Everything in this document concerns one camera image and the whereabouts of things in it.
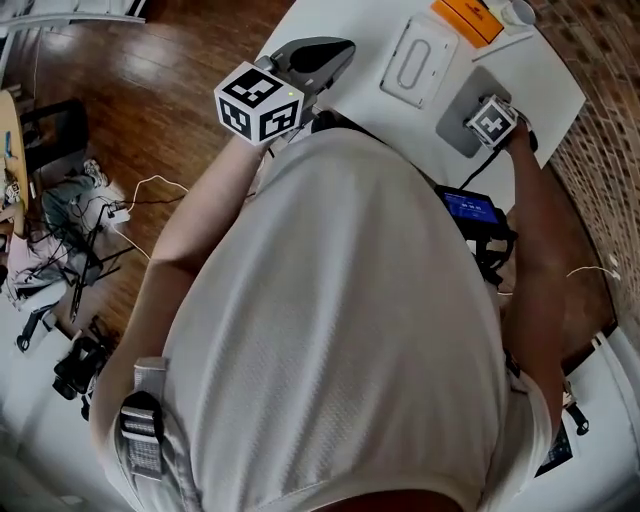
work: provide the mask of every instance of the white cable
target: white cable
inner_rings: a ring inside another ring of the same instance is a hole
[[[38,58],[40,57],[40,43],[42,42],[42,28],[38,31],[38,46],[36,46],[36,63],[33,67],[33,101],[36,100],[36,85],[38,81]]]
[[[144,254],[147,259],[149,261],[151,261],[151,257],[144,252],[142,249],[140,249],[140,247],[138,246],[138,244],[136,244],[133,240],[131,240],[128,236],[126,236],[125,234],[121,233],[120,231],[118,231],[116,228],[114,228],[113,226],[111,226],[111,229],[113,229],[114,233],[118,233],[122,238],[124,238],[127,242],[129,242],[131,245],[133,245],[136,249],[138,249],[142,254]]]
[[[142,180],[142,181],[138,182],[138,184],[136,185],[136,189],[133,192],[133,199],[131,200],[131,206],[127,210],[128,212],[131,212],[131,210],[133,210],[133,207],[136,205],[136,197],[138,197],[138,189],[140,188],[140,185],[142,185],[143,183],[147,183],[148,181],[154,180],[156,178],[161,179],[162,181],[164,181],[165,183],[168,183],[169,185],[175,185],[176,187],[180,187],[185,192],[189,192],[189,189],[186,188],[186,187],[183,187],[182,185],[180,185],[180,183],[175,183],[174,181],[169,181],[168,179],[160,176],[159,174],[155,174],[155,175],[151,176],[151,178],[147,178],[146,180]]]
[[[593,267],[579,267],[576,269],[573,269],[571,272],[569,272],[566,277],[572,276],[573,274],[575,274],[576,272],[579,272],[581,270],[602,270],[603,272],[606,272],[607,274],[609,274],[611,277],[613,277],[614,279],[617,279],[618,281],[620,280],[620,274],[618,274],[617,272],[611,272],[611,270],[607,270],[606,268],[602,268],[602,267],[597,267],[597,266],[593,266]],[[504,296],[509,296],[509,295],[513,295],[513,292],[511,293],[507,293],[507,292],[498,292],[498,295],[504,295]]]

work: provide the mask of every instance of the white table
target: white table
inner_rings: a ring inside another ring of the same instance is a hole
[[[336,36],[354,41],[357,49],[351,66],[332,89],[320,95],[320,103],[395,148],[437,183],[454,187],[460,186],[489,157],[490,151],[483,147],[468,159],[441,139],[435,129],[473,69],[483,66],[511,93],[512,104],[530,119],[540,145],[536,156],[541,165],[546,164],[578,115],[585,97],[564,63],[537,31],[533,37],[475,63],[472,59],[479,55],[478,51],[460,36],[438,93],[420,110],[380,91],[380,79],[409,18],[422,12],[446,24],[431,11],[430,3],[429,0],[297,0],[260,55],[270,55],[288,41],[305,37]],[[500,35],[494,45],[503,46],[510,37]],[[497,207],[508,211],[515,201],[509,156],[504,153],[498,156],[471,183],[469,190],[491,196]]]

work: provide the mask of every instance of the orange box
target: orange box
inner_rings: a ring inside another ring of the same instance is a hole
[[[431,8],[476,48],[491,44],[504,28],[477,0],[436,0]]]

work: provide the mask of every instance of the black and white marker cube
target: black and white marker cube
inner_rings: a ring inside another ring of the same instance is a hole
[[[220,122],[254,146],[300,124],[304,93],[248,62],[214,94]]]
[[[466,123],[487,147],[493,149],[518,124],[518,114],[509,104],[493,95],[484,100],[480,109]]]

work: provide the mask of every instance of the display screen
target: display screen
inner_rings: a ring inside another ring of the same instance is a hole
[[[462,196],[445,192],[449,212],[459,219],[471,219],[498,224],[498,219],[489,201],[476,197]]]

